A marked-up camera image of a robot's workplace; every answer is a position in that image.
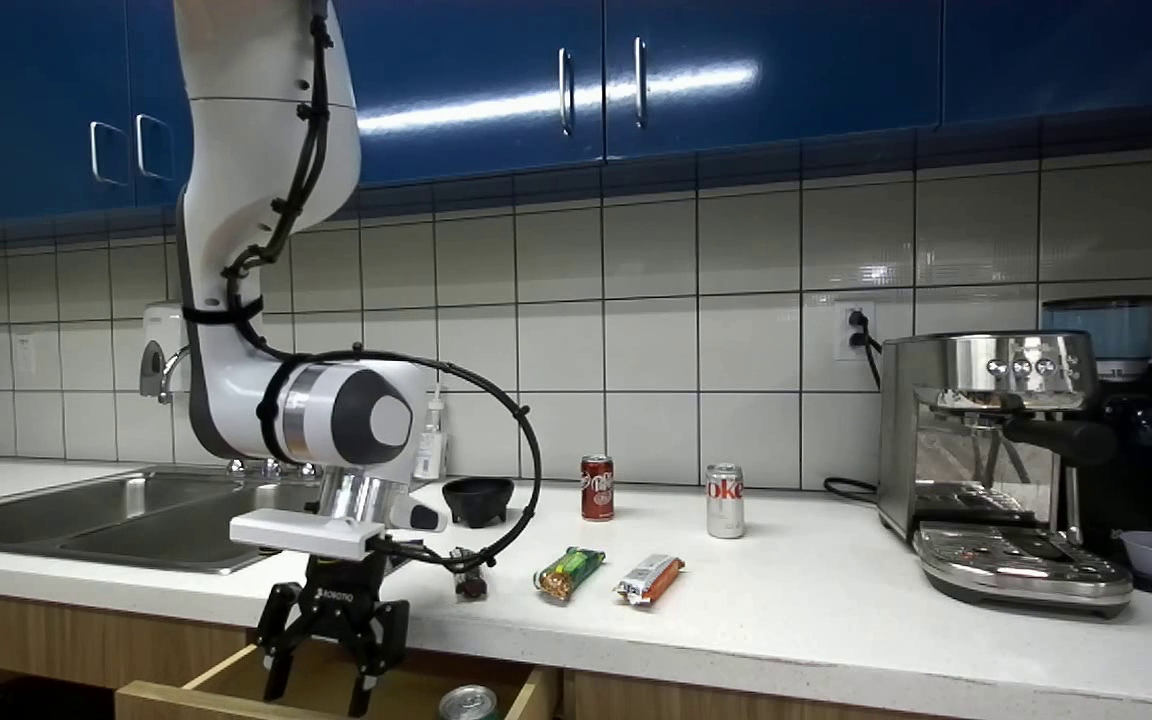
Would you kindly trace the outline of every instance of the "red soda can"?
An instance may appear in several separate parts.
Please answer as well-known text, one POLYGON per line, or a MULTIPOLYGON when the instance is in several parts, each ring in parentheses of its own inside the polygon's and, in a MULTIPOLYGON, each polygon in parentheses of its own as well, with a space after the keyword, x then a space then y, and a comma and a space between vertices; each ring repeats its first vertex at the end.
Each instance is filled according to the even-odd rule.
POLYGON ((611 482, 616 482, 611 456, 604 450, 578 456, 578 516, 582 520, 616 516, 611 482))
POLYGON ((745 536, 745 474, 738 464, 707 464, 704 478, 707 536, 745 536))

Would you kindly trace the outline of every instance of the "white countertop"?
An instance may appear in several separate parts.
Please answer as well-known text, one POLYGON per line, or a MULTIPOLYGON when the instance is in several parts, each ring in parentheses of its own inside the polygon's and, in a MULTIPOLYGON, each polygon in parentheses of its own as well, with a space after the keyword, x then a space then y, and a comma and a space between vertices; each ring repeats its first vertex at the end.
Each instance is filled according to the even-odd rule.
MULTIPOLYGON (((700 511, 690 491, 619 486, 616 520, 582 525, 575 486, 553 482, 482 605, 461 605, 439 566, 398 566, 383 595, 410 599, 408 640, 432 653, 939 714, 1152 714, 1149 590, 1115 619, 978 606, 939 595, 866 504, 753 494, 745 541, 711 541, 700 511), (568 606, 540 605, 532 573, 568 545, 606 564, 568 606), (648 550, 687 573, 661 606, 619 606, 611 585, 648 550)), ((427 545, 490 536, 452 527, 427 545)), ((0 550, 0 595, 252 627, 265 590, 299 566, 293 550, 232 575, 0 550)))

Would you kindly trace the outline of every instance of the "wooden drawer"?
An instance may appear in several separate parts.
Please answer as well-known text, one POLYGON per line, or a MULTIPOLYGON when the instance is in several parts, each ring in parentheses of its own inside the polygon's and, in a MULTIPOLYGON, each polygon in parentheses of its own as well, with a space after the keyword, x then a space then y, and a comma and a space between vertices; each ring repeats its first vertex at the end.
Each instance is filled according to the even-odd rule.
MULTIPOLYGON (((123 685, 114 692, 119 720, 221 720, 221 714, 271 714, 271 720, 326 720, 346 711, 354 665, 333 643, 299 643, 286 695, 274 703, 258 700, 265 666, 255 648, 239 648, 182 686, 172 685, 123 685)), ((420 655, 379 674, 366 720, 410 720, 435 714, 439 695, 455 685, 487 685, 495 692, 503 720, 553 720, 561 714, 561 671, 461 659, 461 655, 420 655)))

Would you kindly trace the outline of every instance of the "tile backsplash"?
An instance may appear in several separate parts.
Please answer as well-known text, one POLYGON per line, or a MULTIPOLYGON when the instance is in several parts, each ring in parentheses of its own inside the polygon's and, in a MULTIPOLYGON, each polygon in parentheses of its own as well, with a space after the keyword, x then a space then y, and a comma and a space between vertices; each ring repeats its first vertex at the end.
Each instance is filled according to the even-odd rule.
MULTIPOLYGON (((141 313, 174 298, 167 236, 0 244, 0 456, 213 464, 182 398, 134 391, 141 313)), ((1152 153, 582 194, 337 219, 265 272, 265 337, 455 360, 532 403, 543 464, 754 486, 877 474, 878 340, 1038 322, 1056 296, 1152 296, 1152 153)), ((514 470, 509 416, 449 385, 452 470, 514 470)))

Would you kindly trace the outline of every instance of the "stainless steel sink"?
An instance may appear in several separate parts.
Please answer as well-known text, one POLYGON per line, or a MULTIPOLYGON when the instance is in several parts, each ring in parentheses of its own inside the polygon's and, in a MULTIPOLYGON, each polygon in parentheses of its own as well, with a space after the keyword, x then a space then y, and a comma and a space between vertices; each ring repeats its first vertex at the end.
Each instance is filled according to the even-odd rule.
POLYGON ((258 507, 307 507, 317 478, 239 478, 225 466, 155 466, 129 478, 0 504, 0 550, 134 566, 236 573, 269 557, 232 545, 228 520, 258 507))

